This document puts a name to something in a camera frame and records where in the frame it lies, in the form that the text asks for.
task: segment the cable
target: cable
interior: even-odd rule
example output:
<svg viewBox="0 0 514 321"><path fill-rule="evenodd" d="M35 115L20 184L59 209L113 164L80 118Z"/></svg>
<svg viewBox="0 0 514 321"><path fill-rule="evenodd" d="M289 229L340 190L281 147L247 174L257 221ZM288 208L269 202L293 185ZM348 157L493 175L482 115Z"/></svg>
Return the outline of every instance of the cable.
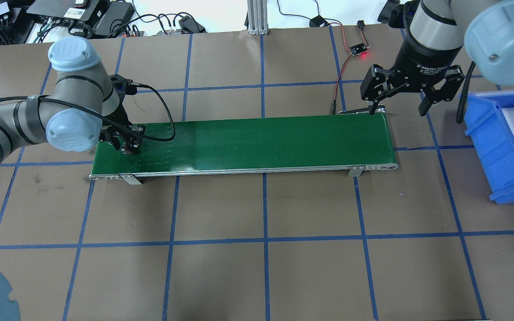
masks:
<svg viewBox="0 0 514 321"><path fill-rule="evenodd" d="M84 38L91 39L94 37L94 30L92 30L91 26L84 24L84 26L82 26L82 31L84 33Z"/></svg>
<svg viewBox="0 0 514 321"><path fill-rule="evenodd" d="M158 15L158 18L161 18L161 17L166 17L166 20L168 20L168 26L169 26L169 28L171 30L172 29L172 23L170 22L170 18L168 18L168 15L161 13L161 14Z"/></svg>
<svg viewBox="0 0 514 321"><path fill-rule="evenodd" d="M136 12L136 16L138 16L138 18L140 18L140 20L142 22L146 22L146 23L151 22L151 21L145 21L144 19L141 18L141 14L138 13L138 10L136 9L136 4L134 4L134 0L132 0L132 6L134 7L134 12Z"/></svg>
<svg viewBox="0 0 514 321"><path fill-rule="evenodd" d="M342 79L342 74L344 73L344 70L346 69L346 66L348 65L348 61L353 57L352 55L349 55L349 57L344 61L342 64L342 67L340 68L340 74L338 75L338 78L336 79L336 85L334 87L334 96L332 97L332 111L331 114L334 115L336 113L336 95L338 93L338 85L340 83L340 80Z"/></svg>
<svg viewBox="0 0 514 321"><path fill-rule="evenodd" d="M469 65L469 69L467 69L465 81L463 81L463 89L461 89L461 97L459 97L459 104L457 105L457 116L455 118L455 121L458 124L461 124L463 122L463 116L465 116L465 111L467 111L467 96L469 95L469 82L471 81L471 75L473 75L474 69L475 62L471 61L471 65Z"/></svg>
<svg viewBox="0 0 514 321"><path fill-rule="evenodd" d="M306 17L306 16L301 16L300 14L290 14L290 13L283 13L281 11L281 5L279 4L279 0L277 0L277 8L279 9L279 13L282 14L283 16L299 16L300 18L305 18L306 20L311 20L310 18Z"/></svg>
<svg viewBox="0 0 514 321"><path fill-rule="evenodd" d="M51 28L43 31L43 34L41 35L41 38L39 38L39 43L43 43L43 41L45 40L45 38L47 38L47 35L49 35L49 33L51 32L51 30L55 29L56 27L58 27L60 24L60 22L57 22L55 24L53 24L53 26L51 26Z"/></svg>
<svg viewBox="0 0 514 321"><path fill-rule="evenodd" d="M79 106L77 104L73 104L73 103L70 103L70 102L65 102L63 100L47 98L47 97L40 97L39 100L42 101L42 102L61 104L63 106L75 108L75 109L78 109L80 111L86 112L88 114L91 114L94 117L100 118L103 122L106 122L106 123L114 126L115 128L118 128L119 130L121 130L123 132L128 132L128 134L132 134L132 135L134 135L134 136L136 136L138 138L143 138L145 140L154 140L156 142L169 142L169 141L172 141L176 137L176 126L174 124L174 120L172 119L172 115L170 113L170 109L168 108L168 106L167 106L166 102L164 101L164 99L162 98L162 96L159 94L159 92L157 92L151 86L143 85L141 83L132 83L132 85L135 85L135 86L140 87L140 88L150 89L151 91L153 91L158 96L158 98L160 99L160 101L164 105L164 108L165 108L165 110L166 110L166 112L168 114L168 118L170 119L170 124L172 126L172 136L170 136L169 138L159 138L159 137L154 137L154 136L147 136L147 135L141 134L140 132L136 132L135 130L132 130L132 128L130 128L128 126L124 126L124 125L120 124L119 122L115 122L113 120L110 120L110 119L106 118L105 116L100 115L99 113L97 113L94 110L90 110L88 108L84 108L84 107ZM27 99L27 96L13 96L13 97L0 98L0 102L6 102L6 101L9 101L9 100L26 100L26 99Z"/></svg>
<svg viewBox="0 0 514 321"><path fill-rule="evenodd" d="M337 24L340 26L340 30L342 30L342 41L344 43L344 49L346 51L348 51L349 53L352 53L350 48L348 47L348 45L346 44L346 32L344 31L344 26L341 24L340 21L338 22L331 22L329 25L332 25L332 24Z"/></svg>
<svg viewBox="0 0 514 321"><path fill-rule="evenodd" d="M366 47L370 48L370 44L368 43L368 40L366 39L366 36L364 35L364 28L361 28L362 30L362 38L365 40Z"/></svg>
<svg viewBox="0 0 514 321"><path fill-rule="evenodd" d="M135 37L140 37L140 29L136 25L132 25L132 33Z"/></svg>
<svg viewBox="0 0 514 321"><path fill-rule="evenodd" d="M316 3L316 15L317 16L320 16L320 7L319 7L319 2L317 0L314 0L315 3Z"/></svg>
<svg viewBox="0 0 514 321"><path fill-rule="evenodd" d="M106 37L106 38L111 38L111 37L113 37L114 35L116 35L116 34L120 31L120 29L122 29L122 28L126 28L126 26L128 26L128 25L132 24L133 22L135 22L135 21L137 21L137 20L140 20L141 18L143 18L143 17L145 17L145 16L153 16L153 17L155 18L155 20L150 20L150 21L146 21L146 22L147 22L147 23L149 23L149 22L158 21L158 22L160 23L160 26L162 27L162 30L164 31L164 33L165 33L165 34L168 34L168 33L166 32L166 29L164 29L164 24L162 23L162 21L161 21L161 19L159 18L159 16L156 16L156 15L154 15L154 14L149 14L149 13L148 13L148 14L145 14L145 15L139 16L139 17L137 17L137 18L134 18L134 19L132 19L132 20L130 20L130 21L128 21L128 22L126 22L125 24L122 24L122 25L118 26L118 28L117 28L116 30L114 30L113 32L111 32L111 33L110 33L110 35L108 35L108 37Z"/></svg>

